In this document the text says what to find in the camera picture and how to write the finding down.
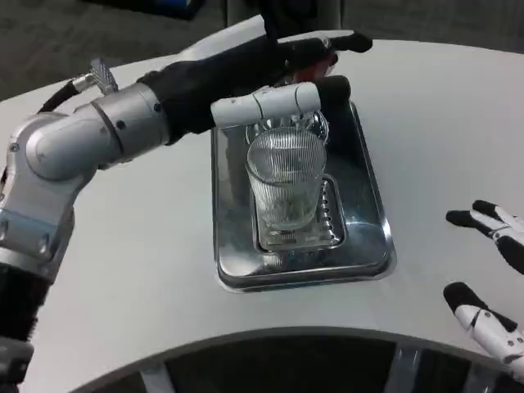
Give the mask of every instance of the floor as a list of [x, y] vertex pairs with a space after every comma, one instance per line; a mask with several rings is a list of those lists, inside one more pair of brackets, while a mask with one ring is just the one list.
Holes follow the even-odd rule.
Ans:
[[[374, 38], [524, 52], [521, 0], [346, 0], [344, 24]], [[176, 53], [222, 26], [219, 0], [193, 21], [80, 0], [1, 0], [0, 100], [79, 75], [96, 56], [117, 66]]]

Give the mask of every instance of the stainless steel tray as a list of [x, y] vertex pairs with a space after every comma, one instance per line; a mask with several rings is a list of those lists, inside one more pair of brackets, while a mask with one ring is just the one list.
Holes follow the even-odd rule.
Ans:
[[333, 190], [338, 188], [334, 192], [343, 225], [336, 244], [281, 244], [286, 250], [276, 251], [275, 244], [260, 242], [245, 169], [245, 128], [213, 130], [215, 260], [227, 288], [260, 291], [378, 279], [393, 269], [395, 248], [355, 105], [323, 113], [330, 123], [326, 179], [334, 179]]

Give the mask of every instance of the white table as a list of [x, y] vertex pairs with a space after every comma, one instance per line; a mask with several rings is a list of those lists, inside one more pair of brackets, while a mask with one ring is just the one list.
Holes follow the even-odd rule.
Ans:
[[[126, 65], [115, 76], [131, 84], [173, 59]], [[119, 370], [107, 382], [153, 355], [151, 362], [197, 341], [270, 328], [284, 329], [264, 334], [330, 327], [402, 335], [480, 357], [442, 289], [465, 281], [524, 321], [524, 277], [445, 213], [480, 198], [524, 216], [522, 70], [524, 56], [432, 43], [378, 41], [369, 53], [341, 55], [336, 73], [353, 85], [397, 252], [395, 271], [380, 281], [225, 291], [213, 259], [209, 134], [100, 172], [76, 204], [77, 228], [39, 315], [22, 391], [70, 391]], [[0, 151], [57, 86], [0, 104]], [[65, 111], [95, 95], [76, 97]]]

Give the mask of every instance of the glass cup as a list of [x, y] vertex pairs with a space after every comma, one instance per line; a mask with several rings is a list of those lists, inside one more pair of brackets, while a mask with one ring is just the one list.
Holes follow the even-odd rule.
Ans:
[[294, 127], [296, 129], [305, 129], [320, 138], [325, 145], [328, 142], [329, 123], [321, 111], [308, 112], [302, 115], [294, 115], [278, 119], [263, 119], [256, 124], [246, 126], [246, 142], [248, 145], [270, 129], [280, 127]]
[[247, 152], [257, 215], [275, 229], [293, 230], [314, 217], [326, 166], [323, 142], [309, 131], [270, 129]]

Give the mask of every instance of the robotic arm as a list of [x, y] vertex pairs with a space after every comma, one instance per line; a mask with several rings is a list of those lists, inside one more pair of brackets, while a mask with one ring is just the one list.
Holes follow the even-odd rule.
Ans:
[[[111, 83], [107, 95], [73, 115], [42, 111], [12, 134], [0, 178], [0, 383], [25, 377], [33, 354], [28, 340], [66, 252], [75, 199], [97, 170], [173, 144], [186, 133], [347, 102], [350, 86], [343, 77], [234, 97], [275, 85], [334, 50], [371, 47], [359, 34], [333, 32], [332, 42], [326, 34], [283, 41], [262, 35], [213, 56], [186, 56], [121, 91]], [[224, 37], [230, 35], [225, 30]], [[80, 82], [68, 88], [80, 91], [93, 78]]]
[[[511, 268], [524, 274], [524, 222], [491, 202], [475, 201], [471, 210], [451, 210], [453, 225], [474, 228], [490, 238]], [[463, 282], [445, 287], [444, 298], [468, 335], [524, 382], [524, 336], [517, 323], [493, 311]]]

